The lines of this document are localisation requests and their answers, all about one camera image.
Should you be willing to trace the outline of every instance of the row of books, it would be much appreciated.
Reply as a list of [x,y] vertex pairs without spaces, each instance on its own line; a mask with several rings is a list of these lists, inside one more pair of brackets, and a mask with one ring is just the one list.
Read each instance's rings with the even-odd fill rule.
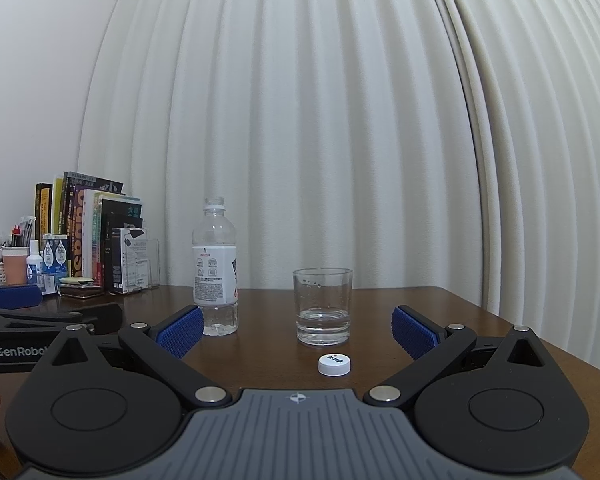
[[68,272],[104,285],[107,240],[114,228],[142,227],[142,202],[122,193],[123,183],[67,171],[36,186],[36,238],[67,235]]

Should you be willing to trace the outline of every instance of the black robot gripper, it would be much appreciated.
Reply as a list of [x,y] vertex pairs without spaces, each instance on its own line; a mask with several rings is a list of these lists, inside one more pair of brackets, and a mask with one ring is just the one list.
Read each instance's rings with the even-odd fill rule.
[[6,414],[19,478],[578,478],[586,409],[526,327],[483,338],[398,307],[394,337],[418,358],[362,401],[348,389],[234,400],[155,336],[195,309],[112,335],[60,330]]

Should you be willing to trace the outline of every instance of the glass rim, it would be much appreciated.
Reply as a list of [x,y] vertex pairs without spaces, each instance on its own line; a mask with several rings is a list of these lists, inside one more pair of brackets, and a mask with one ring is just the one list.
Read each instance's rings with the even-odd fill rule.
[[353,270],[345,267],[305,267],[294,270],[294,276],[337,276],[340,274],[352,274]]

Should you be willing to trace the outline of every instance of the silver screw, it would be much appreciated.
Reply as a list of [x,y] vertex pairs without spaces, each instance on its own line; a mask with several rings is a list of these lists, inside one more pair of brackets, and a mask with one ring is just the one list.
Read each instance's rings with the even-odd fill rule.
[[381,384],[380,386],[374,386],[369,390],[369,396],[374,400],[380,402],[391,402],[392,400],[400,397],[400,390],[395,386],[389,386],[388,384]]
[[226,396],[226,391],[218,386],[203,386],[196,390],[195,396],[202,402],[219,402]]

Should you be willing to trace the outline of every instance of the glass of water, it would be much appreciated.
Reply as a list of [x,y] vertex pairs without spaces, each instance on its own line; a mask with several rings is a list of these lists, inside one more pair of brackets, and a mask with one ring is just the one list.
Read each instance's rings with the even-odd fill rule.
[[349,338],[349,307],[353,271],[316,267],[294,271],[298,339],[329,346]]

